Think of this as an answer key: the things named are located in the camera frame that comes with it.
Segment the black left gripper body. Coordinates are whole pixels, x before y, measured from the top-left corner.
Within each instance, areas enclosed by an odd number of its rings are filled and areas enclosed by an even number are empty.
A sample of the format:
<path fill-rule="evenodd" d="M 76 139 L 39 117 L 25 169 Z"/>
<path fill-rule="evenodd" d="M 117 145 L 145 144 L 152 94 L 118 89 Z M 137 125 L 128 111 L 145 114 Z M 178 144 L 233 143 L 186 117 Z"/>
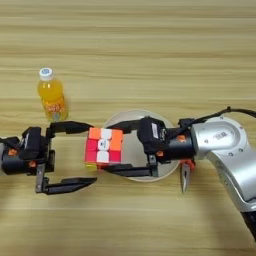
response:
<path fill-rule="evenodd" d="M 40 127 L 29 127 L 21 138 L 0 138 L 0 173 L 35 176 L 35 191 L 44 193 L 49 184 L 45 173 L 54 171 L 55 151 L 51 149 L 54 137 L 49 128 L 42 135 Z"/>

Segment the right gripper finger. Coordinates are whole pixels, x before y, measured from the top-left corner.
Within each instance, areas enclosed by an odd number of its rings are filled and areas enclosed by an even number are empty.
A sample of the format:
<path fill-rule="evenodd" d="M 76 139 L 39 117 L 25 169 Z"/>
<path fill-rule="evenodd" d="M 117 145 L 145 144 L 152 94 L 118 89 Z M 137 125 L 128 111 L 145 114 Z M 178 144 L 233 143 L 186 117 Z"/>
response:
<path fill-rule="evenodd" d="M 116 164 L 104 167 L 104 170 L 123 177 L 145 177 L 150 176 L 148 167 L 134 167 L 131 164 Z"/>
<path fill-rule="evenodd" d="M 108 129 L 121 130 L 124 134 L 130 134 L 134 130 L 138 130 L 140 127 L 139 120 L 127 120 L 121 121 L 116 124 L 108 126 Z"/>

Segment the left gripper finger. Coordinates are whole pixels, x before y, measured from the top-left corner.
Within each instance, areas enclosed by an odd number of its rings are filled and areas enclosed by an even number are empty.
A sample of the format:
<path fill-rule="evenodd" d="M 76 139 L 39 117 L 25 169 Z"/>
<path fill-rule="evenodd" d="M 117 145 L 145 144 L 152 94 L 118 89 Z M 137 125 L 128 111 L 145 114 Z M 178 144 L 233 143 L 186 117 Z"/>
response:
<path fill-rule="evenodd" d="M 62 132 L 66 134 L 77 134 L 87 132 L 90 128 L 92 128 L 92 125 L 76 121 L 56 122 L 52 123 L 49 127 L 52 134 Z"/>
<path fill-rule="evenodd" d="M 96 177 L 76 177 L 63 179 L 60 183 L 47 184 L 43 190 L 46 195 L 65 194 L 88 187 L 97 181 Z"/>

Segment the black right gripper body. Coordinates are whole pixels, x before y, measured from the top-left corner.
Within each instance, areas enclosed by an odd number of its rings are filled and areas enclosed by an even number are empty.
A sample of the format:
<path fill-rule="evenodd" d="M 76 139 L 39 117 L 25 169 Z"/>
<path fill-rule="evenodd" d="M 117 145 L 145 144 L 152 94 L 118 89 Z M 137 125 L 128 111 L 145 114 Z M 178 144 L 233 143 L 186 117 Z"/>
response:
<path fill-rule="evenodd" d="M 190 160 L 196 154 L 189 130 L 179 128 L 148 128 L 146 131 L 147 164 L 151 177 L 158 177 L 158 165 L 173 160 Z"/>

